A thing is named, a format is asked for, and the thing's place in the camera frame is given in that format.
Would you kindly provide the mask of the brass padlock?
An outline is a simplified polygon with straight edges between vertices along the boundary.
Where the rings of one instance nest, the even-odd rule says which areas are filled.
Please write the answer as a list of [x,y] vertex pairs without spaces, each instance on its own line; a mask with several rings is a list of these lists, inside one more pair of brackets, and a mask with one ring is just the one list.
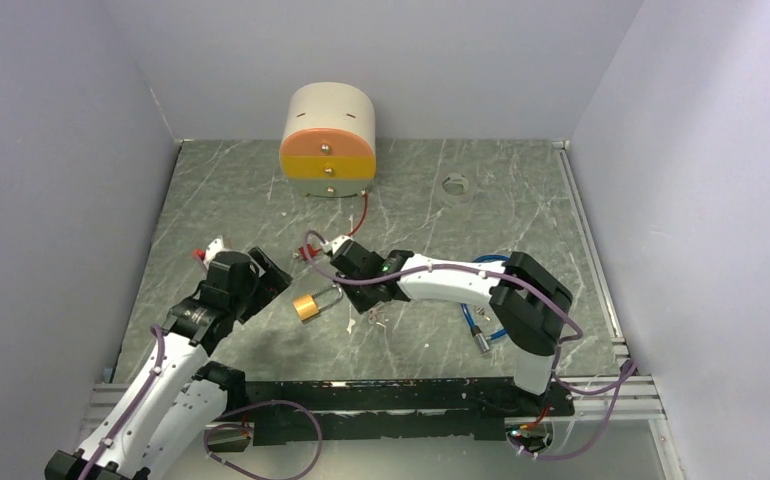
[[333,283],[318,292],[300,295],[292,301],[292,306],[299,320],[302,323],[308,323],[324,311],[334,307],[343,298],[343,288]]

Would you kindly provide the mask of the padlock keys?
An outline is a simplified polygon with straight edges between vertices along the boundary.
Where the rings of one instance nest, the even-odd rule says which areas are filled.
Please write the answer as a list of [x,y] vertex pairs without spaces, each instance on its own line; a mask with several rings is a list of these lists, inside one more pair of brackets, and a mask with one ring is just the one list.
[[382,328],[386,328],[390,320],[381,311],[379,307],[374,307],[366,313],[367,322],[370,325],[377,325]]

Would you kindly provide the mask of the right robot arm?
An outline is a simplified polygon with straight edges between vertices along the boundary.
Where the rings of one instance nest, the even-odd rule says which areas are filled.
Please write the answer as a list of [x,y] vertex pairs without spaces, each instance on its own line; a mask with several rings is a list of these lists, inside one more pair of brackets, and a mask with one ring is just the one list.
[[360,313],[380,303],[415,300],[491,310],[519,349],[512,405],[533,415],[548,403],[551,371],[573,295],[532,256],[513,251],[505,261],[467,263],[393,250],[382,257],[346,236],[323,250]]

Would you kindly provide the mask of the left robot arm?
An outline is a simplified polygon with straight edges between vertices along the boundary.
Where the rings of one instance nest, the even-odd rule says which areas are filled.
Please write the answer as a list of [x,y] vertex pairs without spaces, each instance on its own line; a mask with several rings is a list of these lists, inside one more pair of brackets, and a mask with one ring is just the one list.
[[154,350],[123,396],[75,452],[53,454],[45,478],[161,479],[209,422],[245,411],[244,373],[209,358],[292,277],[260,248],[232,250],[220,237],[197,259],[204,279],[151,326]]

